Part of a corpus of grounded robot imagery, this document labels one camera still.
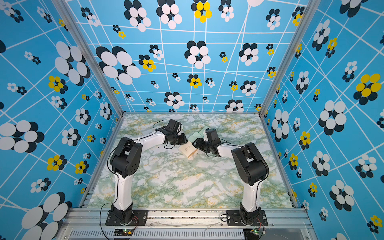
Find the cream drawer jewelry box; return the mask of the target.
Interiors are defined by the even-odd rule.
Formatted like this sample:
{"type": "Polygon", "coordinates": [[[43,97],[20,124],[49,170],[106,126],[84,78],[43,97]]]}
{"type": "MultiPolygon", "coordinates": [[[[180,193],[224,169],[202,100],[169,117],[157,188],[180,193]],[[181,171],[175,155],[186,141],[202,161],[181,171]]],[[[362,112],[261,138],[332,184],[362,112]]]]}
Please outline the cream drawer jewelry box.
{"type": "Polygon", "coordinates": [[[198,149],[195,148],[191,142],[187,142],[179,147],[179,152],[187,157],[187,159],[190,159],[197,152],[197,150],[198,149]]]}

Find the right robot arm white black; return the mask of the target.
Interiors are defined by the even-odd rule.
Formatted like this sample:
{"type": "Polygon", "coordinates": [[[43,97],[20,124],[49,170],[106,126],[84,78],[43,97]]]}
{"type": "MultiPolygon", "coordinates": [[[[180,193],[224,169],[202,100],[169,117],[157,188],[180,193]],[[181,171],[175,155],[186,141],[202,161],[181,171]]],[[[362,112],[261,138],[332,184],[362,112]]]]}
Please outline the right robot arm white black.
{"type": "Polygon", "coordinates": [[[207,154],[230,158],[234,161],[238,174],[244,182],[241,208],[246,213],[256,211],[261,195],[261,186],[269,176],[269,166],[256,145],[248,143],[240,146],[198,138],[193,142],[193,146],[207,154]]]}

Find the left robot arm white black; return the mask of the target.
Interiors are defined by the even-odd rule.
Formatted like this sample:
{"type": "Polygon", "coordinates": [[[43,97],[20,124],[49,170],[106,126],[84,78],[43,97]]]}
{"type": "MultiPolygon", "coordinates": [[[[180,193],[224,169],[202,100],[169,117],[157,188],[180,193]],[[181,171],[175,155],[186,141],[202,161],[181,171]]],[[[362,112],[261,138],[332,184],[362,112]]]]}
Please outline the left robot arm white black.
{"type": "Polygon", "coordinates": [[[143,151],[167,143],[177,146],[187,142],[184,133],[156,132],[138,139],[121,138],[110,161],[116,178],[116,196],[113,206],[119,211],[125,211],[132,205],[133,175],[140,166],[143,151]]]}

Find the mint jewelry box middle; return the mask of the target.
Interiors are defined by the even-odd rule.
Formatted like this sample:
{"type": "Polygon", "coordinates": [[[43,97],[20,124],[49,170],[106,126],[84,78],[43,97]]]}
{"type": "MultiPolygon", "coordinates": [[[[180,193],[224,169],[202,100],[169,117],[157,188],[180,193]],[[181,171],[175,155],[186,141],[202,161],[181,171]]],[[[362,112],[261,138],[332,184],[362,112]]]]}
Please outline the mint jewelry box middle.
{"type": "Polygon", "coordinates": [[[204,133],[200,133],[200,132],[195,132],[194,134],[191,135],[190,137],[190,141],[191,142],[194,142],[195,140],[197,140],[198,138],[202,138],[203,140],[205,140],[205,135],[204,133]]]}

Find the mint jewelry box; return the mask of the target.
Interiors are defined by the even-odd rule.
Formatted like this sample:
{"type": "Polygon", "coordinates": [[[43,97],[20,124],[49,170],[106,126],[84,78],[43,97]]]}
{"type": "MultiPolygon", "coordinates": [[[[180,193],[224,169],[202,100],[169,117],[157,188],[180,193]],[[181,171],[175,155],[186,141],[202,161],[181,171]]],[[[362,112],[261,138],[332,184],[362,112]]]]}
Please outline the mint jewelry box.
{"type": "Polygon", "coordinates": [[[199,131],[199,134],[204,136],[204,134],[206,133],[206,129],[209,129],[209,127],[204,126],[203,129],[201,131],[199,131]]]}
{"type": "Polygon", "coordinates": [[[195,140],[197,140],[198,138],[202,138],[203,140],[205,140],[205,135],[204,133],[200,133],[200,132],[195,132],[194,134],[191,135],[190,137],[190,141],[191,142],[194,142],[195,140]]]}

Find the mint jewelry box far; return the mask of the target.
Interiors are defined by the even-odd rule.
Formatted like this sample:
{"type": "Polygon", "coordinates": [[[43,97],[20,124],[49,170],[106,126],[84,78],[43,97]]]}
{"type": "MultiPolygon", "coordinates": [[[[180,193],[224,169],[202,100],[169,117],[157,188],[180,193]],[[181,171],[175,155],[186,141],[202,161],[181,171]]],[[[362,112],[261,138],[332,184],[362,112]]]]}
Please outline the mint jewelry box far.
{"type": "Polygon", "coordinates": [[[201,131],[199,131],[199,134],[204,136],[204,134],[206,133],[206,129],[209,129],[209,127],[204,126],[203,129],[201,131]]]}

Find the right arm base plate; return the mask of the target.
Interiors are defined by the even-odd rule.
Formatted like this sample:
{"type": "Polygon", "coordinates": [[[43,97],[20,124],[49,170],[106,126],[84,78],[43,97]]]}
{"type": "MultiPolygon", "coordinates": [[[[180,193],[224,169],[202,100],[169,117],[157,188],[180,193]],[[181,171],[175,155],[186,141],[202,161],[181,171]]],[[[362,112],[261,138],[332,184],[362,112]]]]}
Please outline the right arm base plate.
{"type": "Polygon", "coordinates": [[[230,227],[267,227],[268,220],[263,210],[248,213],[243,210],[227,210],[227,223],[230,227]]]}

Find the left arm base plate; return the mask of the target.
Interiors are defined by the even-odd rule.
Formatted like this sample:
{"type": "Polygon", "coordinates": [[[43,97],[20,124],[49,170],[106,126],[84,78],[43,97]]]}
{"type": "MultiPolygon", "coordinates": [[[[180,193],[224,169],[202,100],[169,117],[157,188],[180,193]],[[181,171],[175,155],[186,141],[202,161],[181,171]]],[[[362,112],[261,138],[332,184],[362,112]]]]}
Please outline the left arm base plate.
{"type": "Polygon", "coordinates": [[[109,211],[106,226],[145,226],[148,210],[130,210],[125,213],[109,211]]]}

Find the aluminium front rail frame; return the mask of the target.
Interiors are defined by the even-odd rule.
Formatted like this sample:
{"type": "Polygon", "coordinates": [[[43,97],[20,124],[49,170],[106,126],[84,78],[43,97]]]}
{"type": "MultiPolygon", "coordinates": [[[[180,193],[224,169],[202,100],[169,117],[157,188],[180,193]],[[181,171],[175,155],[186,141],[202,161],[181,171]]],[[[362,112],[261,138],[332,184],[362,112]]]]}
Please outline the aluminium front rail frame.
{"type": "Polygon", "coordinates": [[[250,226],[235,209],[139,210],[140,225],[107,226],[107,211],[74,209],[59,240],[316,240],[303,209],[266,209],[250,226]]]}

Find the left aluminium corner post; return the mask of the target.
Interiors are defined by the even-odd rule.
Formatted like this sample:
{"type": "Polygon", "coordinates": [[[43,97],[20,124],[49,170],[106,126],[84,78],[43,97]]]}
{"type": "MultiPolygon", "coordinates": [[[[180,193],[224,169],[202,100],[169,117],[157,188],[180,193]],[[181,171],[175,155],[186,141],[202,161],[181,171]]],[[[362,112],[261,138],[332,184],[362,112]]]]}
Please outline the left aluminium corner post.
{"type": "Polygon", "coordinates": [[[95,74],[96,79],[98,80],[100,86],[102,87],[103,91],[105,92],[106,96],[111,102],[111,105],[115,108],[117,114],[119,117],[122,117],[124,115],[124,111],[119,104],[117,98],[112,93],[111,86],[104,76],[102,70],[100,69],[100,66],[98,65],[98,62],[96,61],[95,57],[93,56],[93,52],[91,51],[89,45],[87,44],[87,41],[84,37],[84,34],[81,32],[78,24],[76,23],[73,14],[70,13],[70,9],[65,1],[52,1],[55,8],[57,9],[60,16],[64,19],[65,24],[69,28],[69,32],[71,33],[71,36],[75,40],[77,46],[83,53],[86,61],[89,63],[90,69],[95,74]]]}

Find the aluminium corner post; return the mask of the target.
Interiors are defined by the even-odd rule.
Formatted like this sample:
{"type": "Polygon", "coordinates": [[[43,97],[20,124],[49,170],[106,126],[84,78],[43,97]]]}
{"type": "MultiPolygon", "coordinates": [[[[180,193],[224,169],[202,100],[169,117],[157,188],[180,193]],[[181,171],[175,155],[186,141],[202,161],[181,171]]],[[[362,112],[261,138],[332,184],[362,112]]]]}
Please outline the aluminium corner post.
{"type": "Polygon", "coordinates": [[[90,69],[95,74],[96,79],[98,80],[100,86],[102,87],[103,91],[105,92],[106,96],[111,102],[111,105],[115,108],[117,114],[119,117],[122,117],[124,115],[124,111],[119,104],[117,98],[112,93],[111,86],[104,76],[102,70],[100,69],[100,66],[98,65],[98,62],[96,61],[95,57],[93,56],[93,52],[91,51],[89,45],[87,44],[87,41],[84,37],[84,34],[81,32],[78,24],[76,23],[73,14],[70,13],[70,9],[65,1],[52,1],[55,8],[57,9],[60,16],[64,19],[65,24],[69,28],[69,32],[71,33],[71,36],[75,40],[77,46],[83,53],[86,61],[89,63],[90,69]]]}
{"type": "Polygon", "coordinates": [[[272,84],[269,88],[269,91],[266,95],[266,98],[262,104],[262,109],[260,111],[260,117],[263,117],[265,112],[268,110],[269,105],[271,104],[275,91],[278,88],[279,84],[281,83],[284,74],[286,73],[293,57],[294,53],[301,43],[301,40],[303,39],[311,21],[313,20],[313,17],[316,13],[316,10],[321,3],[321,0],[311,0],[308,2],[307,7],[305,8],[305,14],[303,19],[301,20],[301,23],[297,27],[297,30],[295,31],[295,34],[293,35],[293,38],[287,48],[287,51],[281,61],[281,64],[278,68],[278,72],[274,80],[272,81],[272,84]]]}

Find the right aluminium corner post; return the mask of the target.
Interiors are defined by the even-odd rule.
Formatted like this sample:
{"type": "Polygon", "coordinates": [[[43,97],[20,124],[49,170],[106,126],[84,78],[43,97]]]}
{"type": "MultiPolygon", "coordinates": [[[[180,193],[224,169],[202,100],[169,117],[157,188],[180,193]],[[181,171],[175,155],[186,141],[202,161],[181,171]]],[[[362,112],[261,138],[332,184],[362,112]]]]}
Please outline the right aluminium corner post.
{"type": "Polygon", "coordinates": [[[316,13],[316,10],[321,3],[321,0],[311,0],[308,2],[307,7],[305,8],[305,14],[303,19],[301,20],[301,23],[297,27],[297,30],[295,31],[295,34],[293,35],[293,38],[287,48],[287,51],[281,61],[281,64],[278,68],[278,72],[274,80],[272,81],[272,84],[269,88],[269,91],[266,95],[266,98],[262,104],[262,109],[260,111],[260,117],[263,117],[265,112],[268,110],[269,105],[271,104],[275,91],[278,88],[279,84],[281,83],[284,74],[286,73],[293,57],[294,53],[301,43],[301,40],[303,39],[311,21],[313,20],[313,17],[316,13]]]}

